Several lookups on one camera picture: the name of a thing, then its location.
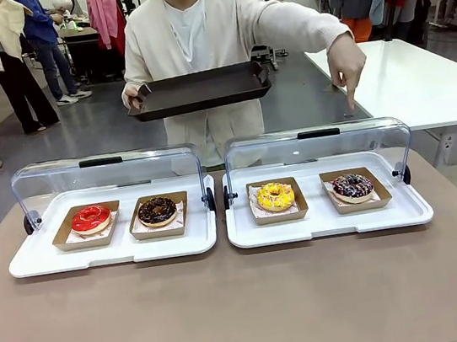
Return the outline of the person's right hand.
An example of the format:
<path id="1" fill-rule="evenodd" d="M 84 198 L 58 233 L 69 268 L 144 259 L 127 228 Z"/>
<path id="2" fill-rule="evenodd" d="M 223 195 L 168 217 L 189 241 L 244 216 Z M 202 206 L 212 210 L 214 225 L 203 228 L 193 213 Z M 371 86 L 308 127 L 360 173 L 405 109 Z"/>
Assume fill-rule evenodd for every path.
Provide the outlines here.
<path id="1" fill-rule="evenodd" d="M 121 99 L 127 109 L 139 110 L 142 106 L 142 100 L 139 98 L 138 92 L 143 83 L 125 83 L 122 90 Z"/>

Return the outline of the person's left hand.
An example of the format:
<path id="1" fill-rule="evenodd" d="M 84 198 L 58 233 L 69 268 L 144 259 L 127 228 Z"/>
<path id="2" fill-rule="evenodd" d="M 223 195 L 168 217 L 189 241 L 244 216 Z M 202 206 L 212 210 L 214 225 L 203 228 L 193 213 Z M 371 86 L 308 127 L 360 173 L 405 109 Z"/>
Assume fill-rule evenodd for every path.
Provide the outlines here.
<path id="1" fill-rule="evenodd" d="M 331 47 L 327 50 L 326 58 L 331 82 L 338 88 L 346 89 L 348 108 L 350 111 L 354 111 L 355 91 L 366 63 L 366 56 L 352 35 L 343 33 L 332 42 Z"/>

